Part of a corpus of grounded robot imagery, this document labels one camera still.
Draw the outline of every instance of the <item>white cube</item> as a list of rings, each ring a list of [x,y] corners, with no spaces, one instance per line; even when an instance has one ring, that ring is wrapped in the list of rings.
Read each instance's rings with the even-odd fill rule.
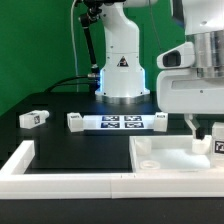
[[[67,114],[67,121],[71,132],[83,131],[83,118],[80,113]]]
[[[212,136],[206,135],[203,140],[193,139],[192,152],[198,155],[206,155],[210,152],[212,145]]]
[[[29,113],[19,116],[19,123],[21,128],[31,129],[46,122],[49,117],[49,112],[46,110],[34,110]]]
[[[224,139],[224,123],[214,123],[212,127],[212,137],[217,139]]]
[[[153,124],[154,131],[166,132],[167,126],[168,126],[168,114],[163,112],[156,113]]]

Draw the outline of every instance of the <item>green wall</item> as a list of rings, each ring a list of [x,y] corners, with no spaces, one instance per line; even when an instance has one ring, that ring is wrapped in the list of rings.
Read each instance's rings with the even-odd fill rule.
[[[0,1],[0,115],[31,93],[42,92],[51,84],[75,75],[70,33],[72,0]],[[85,6],[75,9],[75,36],[79,74],[87,74],[89,57],[77,20]],[[126,15],[141,30],[140,61],[146,69],[146,87],[155,90],[159,54],[149,8],[126,9]],[[169,0],[159,0],[153,13],[163,50],[184,41],[184,31],[170,17]],[[105,62],[102,23],[91,27],[98,64]],[[74,87],[57,91],[74,91]]]

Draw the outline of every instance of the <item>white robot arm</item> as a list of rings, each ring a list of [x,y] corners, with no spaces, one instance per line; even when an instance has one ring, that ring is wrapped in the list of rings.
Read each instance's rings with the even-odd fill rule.
[[[96,99],[109,103],[137,103],[149,98],[145,71],[139,63],[139,29],[124,7],[144,7],[157,0],[98,0],[106,39],[106,64],[100,71]]]
[[[186,43],[157,59],[165,69],[157,81],[159,107],[168,113],[223,114],[224,1],[182,0],[182,6]]]

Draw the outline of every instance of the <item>black tabletop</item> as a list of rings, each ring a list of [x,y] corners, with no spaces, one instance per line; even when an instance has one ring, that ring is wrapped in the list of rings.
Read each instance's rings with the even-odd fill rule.
[[[48,110],[46,124],[19,127],[19,115]],[[67,113],[84,115],[154,115],[155,94],[149,102],[114,105],[96,102],[88,93],[32,94],[0,117],[0,167],[23,140],[35,141],[35,158],[26,173],[132,172],[129,136],[191,134],[183,115],[170,115],[167,133],[152,130],[84,131],[71,133]],[[200,115],[211,133],[224,117]],[[223,223],[222,198],[1,200],[0,223]]]

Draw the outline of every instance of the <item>warning label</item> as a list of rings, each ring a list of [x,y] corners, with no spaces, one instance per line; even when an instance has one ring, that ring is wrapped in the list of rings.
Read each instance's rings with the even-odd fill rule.
[[[127,60],[123,56],[121,60],[119,61],[117,67],[129,67]]]

